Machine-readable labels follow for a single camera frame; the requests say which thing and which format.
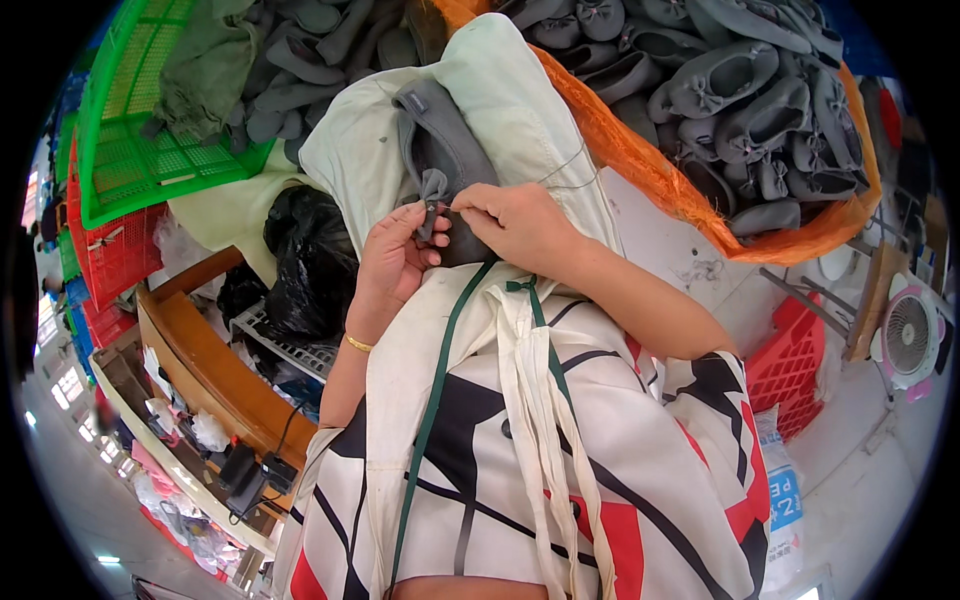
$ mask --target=gold bracelet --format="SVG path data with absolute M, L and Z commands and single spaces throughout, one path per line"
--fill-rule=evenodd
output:
M 364 344 L 363 342 L 357 342 L 346 333 L 344 335 L 347 336 L 347 341 L 350 342 L 350 345 L 353 346 L 354 348 L 357 348 L 361 352 L 369 352 L 373 349 L 373 344 Z

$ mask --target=person's left hand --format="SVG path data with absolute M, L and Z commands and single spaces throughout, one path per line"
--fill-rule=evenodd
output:
M 414 240 L 426 219 L 423 201 L 394 210 L 367 235 L 357 289 L 347 312 L 347 334 L 358 342 L 376 344 L 403 304 L 420 288 L 427 267 L 440 264 L 440 253 L 450 243 L 445 233 L 450 220 L 437 217 L 427 243 Z

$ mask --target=metal rod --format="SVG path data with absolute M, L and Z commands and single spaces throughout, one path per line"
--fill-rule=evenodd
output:
M 826 323 L 827 325 L 829 325 L 831 329 L 839 333 L 843 337 L 843 339 L 845 340 L 847 339 L 847 336 L 850 332 L 847 330 L 846 327 L 842 326 L 839 321 L 834 319 L 833 316 L 829 314 L 829 312 L 827 312 L 827 310 L 824 309 L 823 306 L 809 299 L 807 296 L 802 294 L 797 288 L 790 285 L 783 279 L 780 279 L 779 277 L 767 271 L 766 267 L 760 267 L 759 273 L 762 276 L 769 279 L 771 283 L 781 288 L 781 290 L 783 290 L 793 298 L 797 299 L 797 301 L 800 304 L 802 304 L 806 308 L 809 308 L 814 315 L 820 317 L 824 321 L 824 323 Z
M 820 292 L 821 294 L 823 294 L 824 296 L 826 296 L 828 300 L 830 300 L 831 302 L 833 302 L 834 304 L 836 304 L 836 305 L 839 306 L 840 308 L 843 308 L 844 310 L 846 310 L 847 312 L 849 312 L 851 317 L 855 317 L 855 316 L 856 316 L 856 309 L 853 308 L 852 306 L 850 306 L 849 304 L 847 304 L 847 302 L 846 302 L 845 300 L 839 298 L 839 297 L 838 297 L 836 294 L 834 294 L 833 292 L 830 292 L 830 290 L 824 288 L 824 287 L 821 286 L 821 285 L 817 285 L 815 282 L 813 282 L 813 281 L 811 281 L 809 278 L 807 278 L 807 276 L 802 276 L 802 277 L 800 278 L 800 281 L 802 281 L 803 283 L 805 283 L 806 285 L 808 285 L 808 286 L 809 286 L 810 288 L 812 288 L 814 291 Z

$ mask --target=dark green cloth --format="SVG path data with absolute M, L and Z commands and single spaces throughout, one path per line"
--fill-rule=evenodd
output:
M 154 116 L 173 133 L 205 139 L 220 132 L 240 100 L 262 44 L 244 20 L 253 0 L 197 0 L 160 71 Z

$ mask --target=green strap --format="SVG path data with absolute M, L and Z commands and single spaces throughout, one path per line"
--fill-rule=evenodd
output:
M 449 321 L 446 322 L 446 331 L 444 331 L 444 341 L 440 345 L 440 358 L 437 360 L 437 370 L 433 375 L 433 388 L 430 390 L 430 398 L 426 402 L 426 410 L 423 412 L 423 420 L 420 422 L 420 431 L 417 432 L 417 440 L 414 442 L 414 455 L 410 461 L 410 478 L 407 480 L 407 489 L 403 494 L 403 506 L 400 509 L 399 530 L 396 533 L 396 547 L 394 549 L 394 572 L 390 576 L 390 588 L 388 598 L 394 595 L 394 585 L 396 584 L 396 572 L 400 567 L 400 550 L 403 548 L 403 536 L 407 530 L 407 518 L 410 516 L 410 504 L 414 499 L 414 489 L 417 487 L 417 477 L 420 474 L 420 462 L 423 460 L 423 451 L 426 449 L 426 440 L 430 437 L 430 429 L 433 428 L 434 418 L 437 417 L 437 408 L 440 406 L 440 394 L 444 390 L 444 380 L 446 379 L 446 364 L 450 357 L 450 345 L 453 343 L 453 328 L 460 318 L 460 313 L 467 304 L 467 299 L 480 280 L 490 271 L 496 258 L 488 258 L 480 270 L 476 272 L 473 279 L 460 293 L 460 298 L 453 305 L 450 311 Z
M 444 391 L 444 381 L 446 380 L 446 364 L 450 357 L 450 345 L 453 343 L 453 329 L 457 324 L 457 320 L 460 318 L 460 313 L 467 304 L 467 300 L 473 293 L 473 290 L 476 289 L 477 285 L 480 284 L 480 280 L 483 279 L 487 272 L 490 271 L 495 261 L 495 258 L 491 258 L 488 259 L 487 262 L 483 263 L 483 266 L 480 267 L 480 270 L 476 272 L 476 275 L 473 276 L 473 279 L 471 279 L 467 284 L 467 287 L 464 288 L 464 291 L 460 293 L 460 298 L 458 298 L 456 303 L 453 305 L 453 310 L 450 311 L 449 321 L 446 323 L 444 340 L 440 346 L 440 358 L 437 360 L 437 369 L 434 371 L 433 375 L 433 387 L 430 390 L 430 398 L 427 399 L 426 402 L 426 410 L 423 412 L 423 420 L 420 422 L 420 430 L 417 432 L 417 439 L 414 442 L 414 454 L 410 461 L 410 475 L 407 479 L 406 491 L 403 493 L 403 505 L 400 508 L 400 523 L 398 531 L 396 532 L 396 547 L 394 548 L 394 569 L 390 576 L 390 587 L 388 588 L 389 591 L 387 594 L 388 599 L 392 598 L 394 595 L 396 573 L 400 568 L 400 551 L 403 549 L 403 537 L 406 534 L 407 520 L 410 517 L 410 506 L 414 500 L 414 490 L 417 488 L 417 479 L 420 475 L 420 463 L 423 461 L 423 452 L 426 449 L 426 441 L 427 438 L 430 437 L 430 430 L 433 428 L 433 421 L 437 417 L 437 409 L 440 407 L 440 396 Z M 537 276 L 534 275 L 531 276 L 530 281 L 526 283 L 507 281 L 506 290 L 508 292 L 518 292 L 524 288 L 528 289 L 530 291 L 530 303 L 533 306 L 534 323 L 536 323 L 537 327 L 544 327 L 546 326 L 546 321 L 543 319 L 543 310 L 540 307 L 540 299 L 537 298 L 537 289 L 535 287 L 536 284 Z M 552 343 L 550 344 L 550 355 L 548 360 L 550 372 L 553 373 L 554 378 L 557 380 L 557 387 L 566 398 L 566 402 L 570 405 L 570 412 L 572 413 L 573 403 L 570 401 L 570 391 L 566 387 L 564 370 L 560 365 L 560 358 L 557 357 L 557 352 L 554 350 Z

